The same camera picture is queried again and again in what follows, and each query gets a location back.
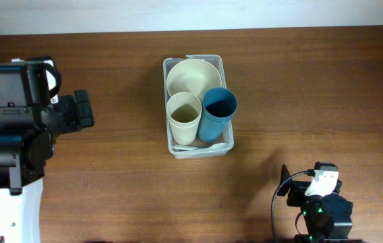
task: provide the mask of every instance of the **wood grain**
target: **wood grain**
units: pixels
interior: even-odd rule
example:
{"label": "wood grain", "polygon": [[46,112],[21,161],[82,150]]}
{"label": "wood grain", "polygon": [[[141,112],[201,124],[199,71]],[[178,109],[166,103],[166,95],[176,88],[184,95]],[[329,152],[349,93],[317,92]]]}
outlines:
{"label": "wood grain", "polygon": [[[167,149],[163,60],[219,54],[238,98],[226,156]],[[51,55],[61,94],[85,88],[93,128],[48,161],[43,242],[270,242],[281,165],[338,165],[352,238],[383,242],[383,26],[0,36],[0,62]],[[298,208],[276,202],[295,234]],[[305,231],[300,221],[300,230]]]}

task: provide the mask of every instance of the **cup rim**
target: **cup rim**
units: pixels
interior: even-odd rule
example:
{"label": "cup rim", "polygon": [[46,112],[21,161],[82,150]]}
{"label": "cup rim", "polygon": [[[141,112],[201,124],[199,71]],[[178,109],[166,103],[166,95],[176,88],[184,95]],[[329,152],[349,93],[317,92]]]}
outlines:
{"label": "cup rim", "polygon": [[[169,101],[172,101],[172,98],[175,96],[175,95],[182,95],[183,93],[187,93],[188,95],[191,95],[191,96],[193,96],[193,98],[194,99],[196,99],[198,102],[199,102],[199,111],[198,111],[198,113],[199,113],[199,115],[193,120],[193,121],[189,121],[189,122],[180,122],[180,121],[177,121],[177,120],[175,120],[175,119],[173,119],[172,117],[171,117],[171,114],[169,114],[169,112],[168,112],[168,110],[167,110],[167,107],[168,107],[168,105],[169,105]],[[166,114],[167,114],[167,117],[168,117],[168,119],[169,119],[169,123],[170,124],[172,124],[172,125],[174,125],[175,127],[177,127],[177,128],[180,128],[179,126],[176,126],[175,124],[173,124],[173,122],[176,122],[176,123],[178,123],[178,124],[184,124],[184,126],[186,126],[186,125],[189,125],[188,127],[186,127],[186,128],[191,128],[191,127],[193,127],[196,123],[199,123],[199,120],[200,120],[200,118],[201,118],[201,116],[202,116],[202,102],[200,101],[200,99],[195,95],[195,94],[192,94],[192,93],[190,93],[190,92],[185,92],[185,91],[183,91],[183,92],[178,92],[178,93],[176,93],[176,94],[174,94],[173,96],[171,96],[171,98],[167,101],[167,103],[166,103]]]}
{"label": "cup rim", "polygon": [[[205,97],[206,95],[209,95],[208,93],[211,91],[211,90],[216,90],[216,89],[223,89],[223,91],[227,91],[230,95],[233,96],[233,98],[235,99],[235,110],[233,110],[232,114],[228,115],[228,116],[225,116],[225,117],[219,117],[219,116],[216,116],[216,115],[213,115],[211,114],[208,110],[206,110],[206,106],[205,106]],[[237,109],[238,109],[238,100],[237,100],[237,97],[233,94],[232,91],[230,91],[229,89],[227,88],[223,88],[223,87],[216,87],[216,88],[211,88],[210,90],[208,90],[206,92],[206,94],[204,95],[204,98],[202,99],[202,107],[203,107],[203,113],[204,115],[207,113],[208,115],[211,115],[212,117],[215,117],[215,118],[219,118],[219,119],[230,119],[231,117],[233,117],[233,115],[237,112]]]}

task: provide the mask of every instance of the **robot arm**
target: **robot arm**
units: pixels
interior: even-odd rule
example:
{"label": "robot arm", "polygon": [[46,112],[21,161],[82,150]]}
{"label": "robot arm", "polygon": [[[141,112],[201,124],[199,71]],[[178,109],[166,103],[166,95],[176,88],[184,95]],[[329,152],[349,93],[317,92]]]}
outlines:
{"label": "robot arm", "polygon": [[[313,176],[311,182],[295,181],[296,175]],[[353,226],[351,214],[353,203],[338,195],[342,183],[338,180],[338,169],[332,163],[317,162],[314,169],[290,175],[286,165],[281,171],[280,186],[272,199],[272,230],[274,229],[274,200],[276,196],[287,196],[287,206],[299,207],[304,216],[308,234],[298,234],[295,243],[347,243],[363,242],[348,239]]]}
{"label": "robot arm", "polygon": [[0,242],[40,242],[46,160],[59,135],[94,125],[88,93],[53,98],[60,86],[55,66],[43,61],[0,64]]}

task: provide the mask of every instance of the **white bowl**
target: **white bowl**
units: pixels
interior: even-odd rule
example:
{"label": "white bowl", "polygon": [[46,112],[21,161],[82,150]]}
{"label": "white bowl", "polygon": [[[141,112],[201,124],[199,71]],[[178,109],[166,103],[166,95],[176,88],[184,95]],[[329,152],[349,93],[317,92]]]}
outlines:
{"label": "white bowl", "polygon": [[202,59],[187,59],[172,68],[166,83],[170,96],[190,92],[202,100],[208,90],[221,87],[221,76],[211,63]]}

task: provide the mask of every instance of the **plastic container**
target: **plastic container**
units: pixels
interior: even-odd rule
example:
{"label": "plastic container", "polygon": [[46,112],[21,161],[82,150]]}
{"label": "plastic container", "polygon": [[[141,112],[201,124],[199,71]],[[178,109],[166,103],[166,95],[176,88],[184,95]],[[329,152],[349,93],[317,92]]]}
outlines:
{"label": "plastic container", "polygon": [[[222,87],[226,88],[225,71],[223,70],[223,62],[219,55],[186,55],[186,57],[187,57],[186,59],[191,59],[191,58],[204,59],[205,61],[211,63],[221,75]],[[166,85],[167,75],[171,71],[174,65],[176,65],[177,63],[183,60],[185,59],[168,58],[163,62],[163,74],[165,77],[165,107],[166,107],[167,101],[170,99],[170,96],[167,92],[167,85]],[[169,147],[169,151],[173,154],[173,156],[176,159],[197,159],[197,158],[204,158],[204,157],[223,156],[223,155],[226,155],[227,151],[233,148],[232,121],[229,122],[229,124],[223,130],[221,136],[214,142],[212,143],[202,142],[198,137],[196,137],[194,142],[192,142],[189,145],[189,146],[208,148],[209,146],[216,143],[220,143],[220,142],[224,142],[227,144],[225,148],[220,148],[213,151],[204,151],[204,152],[200,152],[199,150],[194,150],[194,151],[176,150],[175,148],[173,148],[173,146],[176,145],[176,142],[173,139],[171,128],[169,127],[167,114],[166,114],[166,127],[167,127],[167,144]]]}

